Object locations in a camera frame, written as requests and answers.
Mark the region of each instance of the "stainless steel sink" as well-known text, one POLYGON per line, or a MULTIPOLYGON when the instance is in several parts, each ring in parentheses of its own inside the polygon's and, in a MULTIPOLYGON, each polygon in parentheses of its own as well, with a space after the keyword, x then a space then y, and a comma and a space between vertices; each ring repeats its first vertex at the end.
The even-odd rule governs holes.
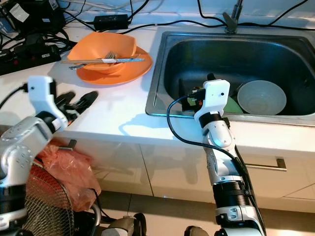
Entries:
MULTIPOLYGON (((304 37, 165 32, 162 35, 146 106, 150 115, 164 116, 179 97, 179 81, 186 92, 202 86, 207 75, 230 82, 230 96, 253 80, 280 86, 286 107, 276 116, 225 114, 230 120, 315 125, 315 50, 304 37)), ((172 116, 192 117, 178 104, 172 116)))

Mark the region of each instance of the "white countertop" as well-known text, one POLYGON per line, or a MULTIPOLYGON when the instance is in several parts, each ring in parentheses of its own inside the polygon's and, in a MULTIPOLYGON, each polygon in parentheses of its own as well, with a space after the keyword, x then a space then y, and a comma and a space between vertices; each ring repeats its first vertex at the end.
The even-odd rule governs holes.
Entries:
MULTIPOLYGON (((152 27, 135 30, 129 35, 135 37, 137 45, 155 60, 163 31, 224 32, 224 28, 152 27)), ((79 41, 91 31, 75 27, 68 28, 67 32, 71 40, 79 41)), ((315 45, 313 37, 315 34, 310 32, 239 28, 238 33, 302 35, 315 45)), ((0 101, 22 82, 26 82, 29 75, 49 75, 58 83, 58 94, 73 90, 76 92, 75 99, 79 99, 89 91, 99 92, 95 103, 66 131, 60 133, 60 136, 140 144, 181 145, 170 132, 165 117, 154 117, 145 113, 154 66, 147 74, 132 82, 118 86, 94 86, 82 82, 75 71, 68 69, 68 65, 51 63, 0 76, 0 101)), ((27 94, 19 92, 1 109, 0 124, 14 125, 29 115, 34 115, 34 109, 28 101, 27 94)), ((182 137, 201 141, 200 125, 193 119, 173 118, 172 122, 182 137)), ((246 149, 251 153, 315 155, 313 141, 315 128, 312 127, 232 121, 231 130, 240 149, 246 149)))

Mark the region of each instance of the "plastic bag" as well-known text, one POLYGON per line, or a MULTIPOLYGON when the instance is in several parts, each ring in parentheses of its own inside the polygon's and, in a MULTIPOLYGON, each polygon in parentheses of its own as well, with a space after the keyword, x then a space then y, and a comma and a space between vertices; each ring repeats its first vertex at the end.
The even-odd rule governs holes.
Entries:
POLYGON ((88 210, 96 199, 93 189, 101 193, 90 166, 92 159, 76 151, 59 150, 60 145, 50 142, 38 157, 45 170, 65 186, 73 210, 88 210))

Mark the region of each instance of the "green object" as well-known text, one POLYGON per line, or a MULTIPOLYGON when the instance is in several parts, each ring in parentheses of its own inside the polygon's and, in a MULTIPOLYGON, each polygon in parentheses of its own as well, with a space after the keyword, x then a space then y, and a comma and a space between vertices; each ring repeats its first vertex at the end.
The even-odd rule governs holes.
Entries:
POLYGON ((234 101, 234 99, 230 97, 228 97, 227 104, 223 110, 224 112, 229 112, 229 113, 239 113, 239 114, 244 113, 242 108, 237 104, 237 102, 234 101))

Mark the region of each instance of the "faucet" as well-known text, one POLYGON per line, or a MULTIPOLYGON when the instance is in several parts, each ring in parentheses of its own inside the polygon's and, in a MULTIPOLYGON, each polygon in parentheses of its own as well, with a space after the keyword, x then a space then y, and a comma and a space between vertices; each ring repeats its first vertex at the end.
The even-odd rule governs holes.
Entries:
POLYGON ((234 5, 232 16, 229 16, 226 12, 223 13, 223 17, 227 24, 225 28, 226 33, 236 33, 238 19, 240 18, 242 7, 243 7, 242 3, 243 3, 243 0, 237 0, 237 3, 234 5))

